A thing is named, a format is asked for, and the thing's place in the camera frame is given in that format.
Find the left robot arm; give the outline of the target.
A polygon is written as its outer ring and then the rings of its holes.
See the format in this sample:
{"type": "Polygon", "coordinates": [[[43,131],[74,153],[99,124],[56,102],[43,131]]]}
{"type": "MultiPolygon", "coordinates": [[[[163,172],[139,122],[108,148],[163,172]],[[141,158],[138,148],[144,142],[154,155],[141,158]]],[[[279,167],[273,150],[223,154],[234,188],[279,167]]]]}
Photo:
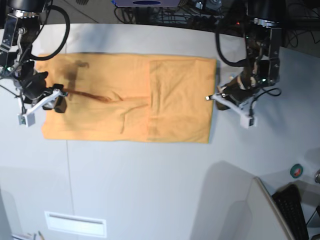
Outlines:
{"type": "Polygon", "coordinates": [[[240,125],[248,129],[256,125],[254,107],[263,95],[278,97],[275,87],[280,73],[280,47],[286,3],[283,0],[235,0],[215,29],[218,56],[230,67],[242,68],[241,73],[217,87],[213,100],[220,111],[231,109],[240,117],[240,125]],[[221,50],[220,34],[227,27],[239,25],[245,44],[245,58],[229,61],[221,50]]]}

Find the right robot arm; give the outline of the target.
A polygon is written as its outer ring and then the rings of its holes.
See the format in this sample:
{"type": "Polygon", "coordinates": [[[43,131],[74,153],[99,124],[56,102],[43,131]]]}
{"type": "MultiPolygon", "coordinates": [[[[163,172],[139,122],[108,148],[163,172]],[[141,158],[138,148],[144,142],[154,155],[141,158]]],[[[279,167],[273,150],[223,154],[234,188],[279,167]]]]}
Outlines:
{"type": "Polygon", "coordinates": [[[53,4],[51,0],[7,0],[5,1],[3,37],[0,42],[0,78],[12,80],[18,100],[20,125],[30,127],[35,124],[35,112],[39,109],[54,110],[63,114],[67,109],[68,92],[62,84],[48,87],[47,71],[35,69],[36,61],[48,61],[55,57],[65,46],[71,28],[67,12],[53,4]],[[65,21],[65,32],[58,48],[47,56],[35,56],[33,43],[39,37],[47,20],[41,21],[45,13],[59,12],[65,21]]]}

